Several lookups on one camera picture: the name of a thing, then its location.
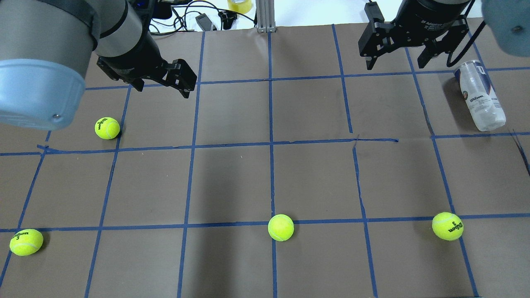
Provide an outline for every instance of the light blue cover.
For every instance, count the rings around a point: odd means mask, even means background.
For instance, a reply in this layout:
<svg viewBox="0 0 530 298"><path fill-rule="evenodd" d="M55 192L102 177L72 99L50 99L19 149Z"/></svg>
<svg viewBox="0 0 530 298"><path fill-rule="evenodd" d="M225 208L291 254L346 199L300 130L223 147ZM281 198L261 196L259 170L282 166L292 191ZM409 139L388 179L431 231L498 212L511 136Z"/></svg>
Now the light blue cover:
<svg viewBox="0 0 530 298"><path fill-rule="evenodd" d="M64 65L0 60L0 122L43 130L67 127L84 91L83 77Z"/></svg>
<svg viewBox="0 0 530 298"><path fill-rule="evenodd" d="M482 0L482 14L503 51L530 56L530 0ZM516 26L523 30L512 32Z"/></svg>

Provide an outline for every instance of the white floor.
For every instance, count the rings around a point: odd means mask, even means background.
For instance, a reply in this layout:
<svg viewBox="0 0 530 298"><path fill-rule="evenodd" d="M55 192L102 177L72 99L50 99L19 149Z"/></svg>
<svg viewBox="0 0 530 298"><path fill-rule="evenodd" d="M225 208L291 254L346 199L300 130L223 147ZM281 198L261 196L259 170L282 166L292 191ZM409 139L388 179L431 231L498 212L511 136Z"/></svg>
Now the white floor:
<svg viewBox="0 0 530 298"><path fill-rule="evenodd" d="M252 9L246 13L250 18L254 18L255 14L255 0L251 0ZM211 0L211 3L219 8L228 9L227 0ZM367 0L276 0L275 1L275 19L276 26L310 26L310 25L327 25L327 24L343 24L343 23L366 23L368 18L364 12L365 3ZM398 13L400 0L377 0L383 15L387 21L392 21ZM204 2L192 3L194 5L208 5ZM481 0L476 0L473 9L470 12L470 17L480 17ZM196 10L201 13L206 13L208 17L220 27L220 20L217 16L217 11L211 8L193 8L189 10ZM184 9L178 9L179 14L184 14ZM189 14L187 17L188 29L201 31L197 26L195 17L197 13ZM171 27L164 28L157 25L161 32L171 31ZM248 29L252 28L253 23L243 17L240 17L233 26L233 29Z"/></svg>

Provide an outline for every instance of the blue tape grid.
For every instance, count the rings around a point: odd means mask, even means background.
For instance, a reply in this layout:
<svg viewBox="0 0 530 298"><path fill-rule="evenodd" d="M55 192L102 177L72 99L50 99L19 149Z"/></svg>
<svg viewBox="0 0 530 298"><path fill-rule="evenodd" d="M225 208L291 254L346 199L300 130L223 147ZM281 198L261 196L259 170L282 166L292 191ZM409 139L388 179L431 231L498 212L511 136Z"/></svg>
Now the blue tape grid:
<svg viewBox="0 0 530 298"><path fill-rule="evenodd" d="M89 278L87 280L86 284L86 290L85 290L85 298L89 296L90 292L90 285L91 280L93 276L95 261L97 258L100 238L101 238L101 232L102 231L113 231L113 230L143 230L143 229L183 229L183 238L182 238L182 247L181 247L181 260L180 260L180 267L179 267L179 276L178 276L178 297L181 297L182 295L182 277L183 277L183 271L184 271L184 258L186 255L186 239L187 239L187 230L188 229L196 229L196 228L203 228L203 227L220 227L220 226L265 226L268 222L266 221L256 221L256 222L228 222L228 223L205 223L205 224L190 224L188 223L189 218L189 205L190 205L190 196L191 196L191 185L192 185L192 176L193 176L193 162L195 157L195 149L197 148L218 148L218 147L238 147L238 146L270 146L270 175L271 175L271 215L274 216L276 214L275 211L275 202L274 202L274 146L275 145L288 145L288 144L320 144L320 143L344 143L344 142L356 142L356 141L366 141L366 142L398 142L397 139L392 138L379 138L379 139L362 139L362 138L345 138L345 139L324 139L324 140L311 140L311 141L294 141L294 142L288 142L288 141L274 141L273 138L273 97L272 97L272 87L274 81L290 81L290 80L318 80L318 79L325 79L325 78L340 78L342 83L342 90L343 90L343 96L344 96L344 104L346 108L346 118L348 123L348 128L350 132L352 133L352 125L351 125L351 119L350 119L350 113L349 113L349 105L348 105L348 95L346 90L346 83L345 78L346 77L364 77L364 76L392 76L392 75L412 75L414 78L414 83L417 88L418 96L420 99L420 103L423 107L423 112L425 115L426 123L429 127L429 130L431 132L431 140L432 144L436 153L436 157L438 160L438 165L440 167L440 172L442 175L442 179L444 182L444 186L447 193L447 199L449 203L449 207L453 213L455 213L455 207L453 205L451 193L449 190L449 185L445 176L445 171L443 168L443 164L441 161L441 157L439 154L438 146L436 143L436 140L438 139L444 139L444 138L470 138L470 137L497 137L497 136L519 136L519 135L530 135L530 132L513 132L513 133L495 133L495 134L474 134L474 135L436 135L432 126L430 125L429 116L427 113L427 108L425 106L425 102L423 100L423 96L421 93L421 89L418 83L418 76L423 74L440 74L440 73L452 73L450 70L446 71L417 71L414 69L414 65L412 63L412 59L410 56L410 53L408 49L405 49L405 52L407 54L407 58L410 64L411 71L410 72L397 72L397 73L369 73L369 74L345 74L343 67L342 67L342 58L340 53L340 47L339 47L339 40L337 37L337 32L335 29L335 25L331 26L333 38L335 42L335 48L337 50L337 58L339 62L339 68L340 68L340 75L328 75L328 76L307 76L307 77L282 77L282 78L274 78L272 75L272 42L271 42L271 33L268 33L268 64L269 64L269 75L268 78L263 79L250 79L250 80L228 80L228 81L210 81L210 82L202 82L201 81L201 73L202 73L202 59L204 55L204 42L205 42L205 34L202 34L202 40L201 40L201 53L200 53L200 62L199 62L199 72L198 72L198 82L197 82L197 97L196 97L196 108L195 108L195 121L193 126L193 141L192 145L189 146L179 146L179 147L139 147L139 148L120 148L120 136L118 137L116 148L113 150L81 150L81 151L61 151L56 150L53 148L49 148L48 146L41 146L38 145L38 149L40 151L35 152L14 152L14 153L0 153L0 156L26 156L26 155L40 155L40 161L37 166L35 175L32 180L32 184L30 186L30 189L28 191L28 195L26 196L26 200L24 202L23 210L19 219L18 226L16 228L10 228L10 229L0 229L0 232L16 232L21 228L25 210L28 206L29 200L31 198L31 193L34 187L34 183L38 177L40 168L42 166L42 163L45 159L45 156L48 154L96 154L96 153L114 153L114 159L112 161L112 167L109 174L109 182L107 185L107 191L105 193L105 200L102 207L101 212L101 218L100 223L98 226L83 226L83 227L48 227L48 228L41 228L40 231L97 231L97 237L96 237L96 243L94 246L94 252L93 252L93 258L91 262L90 272L89 272ZM483 62L482 57L480 55L479 49L476 45L473 45L474 49L477 53L477 56L480 61ZM530 70L530 67L509 67L509 68L490 68L487 69L487 72L501 72L501 71L522 71L522 70ZM197 135L197 121L198 121L198 113L199 113L199 96L200 96L200 87L201 85L205 84L228 84L228 83L246 83L246 82L263 82L268 81L269 82L269 126L270 126L270 140L269 142L261 142L261 143L237 143L237 144L213 144L213 145L196 145L196 135ZM161 86L160 84L147 84L145 87L158 87ZM124 123L125 116L127 113L127 106L128 101L130 97L131 92L131 86L130 85L123 85L123 86L104 86L104 87L88 87L86 90L107 90L107 89L128 89L127 91L127 97L125 106L123 109L123 114L121 118L121 123ZM45 142L48 142L50 139L51 132L48 132L46 136ZM114 173L114 167L116 165L116 161L118 158L119 152L125 152L125 151L144 151L144 150L178 150L178 149L191 149L191 156L190 156L190 169L189 169L189 177L188 177L188 193L187 193L187 201L186 201L186 209L185 209L185 218L184 218L184 224L168 224L168 225L133 225L133 226L104 226L104 217L105 217L105 211L107 207L107 201L108 196L110 192L110 187L112 183L112 177ZM370 246L370 239L369 239L369 231L368 231L368 223L372 222L403 222L403 221L431 221L432 217L387 217L387 218L368 218L366 216L366 211L364 209L363 205L363 199L361 194L361 187L360 187L360 175L359 175L359 163L357 160L357 152L355 147L353 148L353 160L354 160L354 166L355 166L355 173L356 173L356 179L357 179L357 187L359 191L359 203L361 206L361 214L362 218L339 218L339 219L331 219L331 220L297 220L294 221L297 225L303 225L303 224L333 224L333 223L363 223L364 225L364 231L365 231L365 241L366 241L366 248L367 248L367 254L368 254L368 263L369 263L369 269L370 269L370 277L372 280L372 288L373 293L375 297L378 297L377 294L377 284L376 284L376 276L373 266L373 258L372 258L372 250ZM482 218L521 218L521 217L530 217L530 213L516 213L516 214L478 214L478 215L460 215L460 218L464 220L475 220L475 219L482 219ZM277 267L276 267L276 242L271 241L271 248L272 248L272 277L273 277L273 296L275 298L278 297L278 287L277 287ZM460 245L462 248L462 254L464 257L464 261L467 267L467 272L470 279L470 284L473 289L473 293L475 296L479 296L476 284L474 282L473 273L471 270L471 266L469 264L469 259L467 257L467 253L465 250L465 243L464 239L460 238ZM7 258L4 262L4 266L2 269L2 273L0 275L0 287L2 286L2 282L4 280L9 262L11 258L11 252L8 253Z"/></svg>

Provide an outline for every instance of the yellow object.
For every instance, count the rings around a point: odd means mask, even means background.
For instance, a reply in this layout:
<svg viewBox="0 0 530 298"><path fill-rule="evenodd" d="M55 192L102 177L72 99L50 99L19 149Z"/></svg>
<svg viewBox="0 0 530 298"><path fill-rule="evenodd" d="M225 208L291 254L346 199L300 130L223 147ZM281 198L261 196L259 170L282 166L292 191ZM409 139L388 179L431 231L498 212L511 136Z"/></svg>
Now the yellow object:
<svg viewBox="0 0 530 298"><path fill-rule="evenodd" d="M295 231L293 220L285 215L278 214L269 220L269 235L276 241L285 241L291 238Z"/></svg>
<svg viewBox="0 0 530 298"><path fill-rule="evenodd" d="M250 0L228 0L228 9L245 14L252 8L252 1Z"/></svg>
<svg viewBox="0 0 530 298"><path fill-rule="evenodd" d="M44 238L42 234L34 229L26 229L18 232L11 238L9 248L17 256L28 256L37 252L42 246Z"/></svg>
<svg viewBox="0 0 530 298"><path fill-rule="evenodd" d="M114 118L103 117L96 122L94 130L102 139L113 139L120 133L120 124Z"/></svg>
<svg viewBox="0 0 530 298"><path fill-rule="evenodd" d="M444 240L456 240L462 236L464 225L460 218L453 213L442 212L432 219L434 234Z"/></svg>

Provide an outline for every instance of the yellow tape roll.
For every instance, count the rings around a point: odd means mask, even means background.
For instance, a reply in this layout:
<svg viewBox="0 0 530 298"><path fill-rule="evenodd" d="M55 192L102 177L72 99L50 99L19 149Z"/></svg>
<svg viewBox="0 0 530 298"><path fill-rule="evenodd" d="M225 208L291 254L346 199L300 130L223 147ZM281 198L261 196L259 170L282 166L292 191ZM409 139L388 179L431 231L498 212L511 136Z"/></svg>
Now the yellow tape roll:
<svg viewBox="0 0 530 298"><path fill-rule="evenodd" d="M247 13L252 8L251 0L228 0L228 9L239 13Z"/></svg>

